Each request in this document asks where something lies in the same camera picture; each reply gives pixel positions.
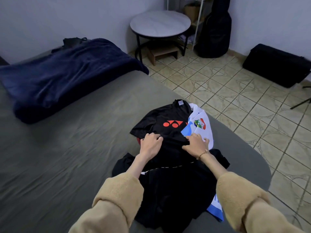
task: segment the navy blue blanket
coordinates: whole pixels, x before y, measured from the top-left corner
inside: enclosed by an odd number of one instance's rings
[[[1,67],[0,79],[13,99],[15,116],[35,123],[133,70],[149,74],[146,66],[112,42],[94,39],[28,63]]]

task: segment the wall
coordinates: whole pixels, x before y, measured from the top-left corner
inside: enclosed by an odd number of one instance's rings
[[[164,0],[0,0],[0,56],[12,64],[73,37],[106,38],[129,52],[130,20],[163,8]]]
[[[231,0],[229,13],[231,50],[263,43],[311,60],[311,0]]]

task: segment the beige sleeve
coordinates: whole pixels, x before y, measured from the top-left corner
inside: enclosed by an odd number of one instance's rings
[[[267,192],[233,172],[220,176],[216,193],[226,219],[235,231],[303,232],[291,225],[281,212],[269,205]]]
[[[143,192],[139,180],[127,173],[107,178],[92,208],[81,215],[69,233],[128,232],[142,203]]]

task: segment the marble tabletop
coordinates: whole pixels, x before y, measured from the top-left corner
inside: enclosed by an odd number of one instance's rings
[[[148,11],[135,16],[130,26],[140,35],[163,38],[183,33],[190,24],[189,17],[176,11]]]

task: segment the hand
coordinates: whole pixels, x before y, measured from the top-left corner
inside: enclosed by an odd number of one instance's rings
[[[200,134],[192,133],[191,136],[186,136],[186,138],[189,140],[190,145],[184,145],[182,149],[193,157],[198,158],[205,150],[208,150],[208,143],[210,140],[204,138],[204,142]]]
[[[144,139],[140,140],[140,153],[148,162],[159,152],[163,137],[160,134],[147,133]]]

